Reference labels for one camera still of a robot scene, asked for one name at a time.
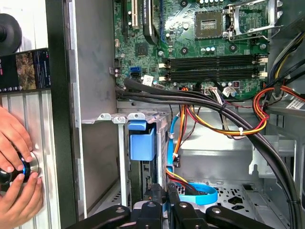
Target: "finger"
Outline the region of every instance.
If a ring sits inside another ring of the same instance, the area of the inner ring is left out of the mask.
[[[2,197],[0,211],[7,212],[14,204],[19,194],[23,179],[24,174],[19,174],[16,179],[14,179],[12,185],[9,187],[6,194]]]
[[[41,185],[41,178],[38,178],[34,194],[31,198],[31,200],[29,201],[29,204],[26,206],[26,208],[21,213],[23,216],[27,217],[28,215],[30,215],[36,209],[37,204],[39,203],[40,198],[42,196],[41,186],[42,186]]]
[[[36,208],[34,209],[34,211],[28,215],[28,219],[31,219],[34,216],[36,216],[37,213],[41,210],[42,206],[43,206],[43,195],[41,195],[39,202],[38,202]]]
[[[32,157],[30,150],[22,136],[11,125],[5,125],[1,128],[2,133],[16,146],[23,158],[30,162]]]
[[[11,164],[19,171],[23,170],[23,163],[10,141],[0,132],[0,151],[11,162]]]
[[[32,151],[33,150],[33,143],[30,139],[31,137],[30,137],[29,133],[24,128],[24,126],[18,120],[16,120],[15,122],[12,122],[11,126],[21,135],[21,137],[25,141],[28,149],[30,151]]]
[[[20,197],[16,200],[13,207],[11,207],[10,211],[13,212],[14,214],[20,214],[28,205],[36,187],[37,176],[38,173],[31,174],[28,183],[24,187]]]
[[[0,153],[0,169],[4,170],[7,173],[11,173],[12,171],[14,171],[14,167],[5,158],[5,156],[3,156],[2,153]]]

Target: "circular object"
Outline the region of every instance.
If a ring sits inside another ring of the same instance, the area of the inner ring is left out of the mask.
[[[221,213],[221,210],[219,208],[212,208],[212,212],[219,214]]]
[[[260,44],[259,48],[262,49],[262,50],[264,50],[264,49],[267,48],[267,45],[266,45],[266,44]]]
[[[16,52],[21,40],[22,32],[16,19],[9,14],[0,13],[0,55]]]
[[[115,212],[116,212],[116,213],[123,213],[124,211],[125,211],[124,209],[118,208]]]
[[[158,51],[158,56],[163,56],[164,52],[162,50]]]
[[[187,24],[187,23],[183,24],[183,29],[188,30],[189,29],[189,24]]]
[[[182,1],[180,2],[180,6],[183,7],[183,8],[186,7],[187,4],[189,4],[189,2],[188,2],[187,0],[182,0]]]
[[[229,50],[230,50],[231,52],[235,52],[235,51],[237,50],[237,46],[236,46],[235,44],[230,44]]]
[[[186,203],[180,203],[179,206],[182,207],[182,208],[186,208],[187,204]]]
[[[2,169],[0,169],[0,185],[9,184],[19,174],[24,174],[23,182],[26,183],[29,180],[29,177],[30,177],[31,173],[33,173],[33,172],[38,173],[39,172],[39,162],[37,160],[37,157],[32,152],[30,154],[31,154],[33,159],[32,159],[31,162],[28,163],[24,160],[21,153],[18,152],[18,156],[23,163],[23,170],[21,170],[21,171],[14,170],[10,173],[7,173],[7,172],[3,171]]]
[[[154,204],[154,203],[149,203],[147,206],[149,206],[150,208],[153,208],[153,207],[155,207],[156,205]]]
[[[180,52],[182,55],[186,55],[189,52],[189,50],[188,50],[188,48],[183,47],[183,48],[181,48]]]

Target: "ram slot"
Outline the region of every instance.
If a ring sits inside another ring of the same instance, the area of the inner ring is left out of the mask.
[[[198,69],[206,67],[248,66],[257,62],[253,55],[215,56],[200,58],[168,59],[167,65],[171,69]]]
[[[172,82],[203,82],[206,80],[241,80],[256,76],[256,68],[212,69],[170,72],[166,78]]]
[[[138,0],[132,0],[132,27],[139,28],[139,3]]]

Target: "hand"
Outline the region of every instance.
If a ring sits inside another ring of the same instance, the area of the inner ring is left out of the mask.
[[[32,160],[30,135],[17,118],[0,106],[0,168],[8,173],[14,171],[14,167],[23,170],[23,163],[11,142],[27,162]]]
[[[41,178],[38,173],[32,173],[28,183],[17,198],[24,175],[19,174],[6,194],[0,196],[0,229],[18,227],[33,218],[41,209],[43,195]]]

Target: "green circuit board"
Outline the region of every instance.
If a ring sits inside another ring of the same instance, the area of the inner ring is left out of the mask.
[[[149,44],[142,30],[142,8],[139,2],[139,28],[128,28],[128,36],[122,32],[122,1],[114,1],[114,36],[115,36],[115,57],[120,59],[122,64],[120,77],[116,83],[123,88],[125,77],[130,77],[130,67],[141,67],[142,75],[154,77],[155,83],[163,85],[168,90],[178,90],[181,87],[192,88],[196,82],[159,81],[160,76],[166,74],[165,69],[158,67],[163,58],[196,58],[213,56],[237,56],[250,54],[268,53],[268,43],[264,38],[248,39],[243,41],[230,42],[222,37],[226,24],[223,9],[226,5],[239,1],[213,1],[213,3],[200,6],[197,0],[154,0],[154,25],[159,32],[158,45]],[[126,0],[127,11],[132,10],[132,0]],[[240,30],[246,31],[250,28],[259,28],[268,24],[268,1],[253,6],[243,6],[239,14]],[[215,28],[213,37],[206,37],[207,34],[198,31],[199,27]],[[267,36],[267,31],[256,34]],[[207,49],[214,48],[214,52],[207,52]],[[219,84],[230,85],[239,82],[236,89],[236,98],[245,99],[251,97],[261,90],[262,78],[250,79],[222,79]],[[204,87],[214,86],[214,83],[202,81]]]

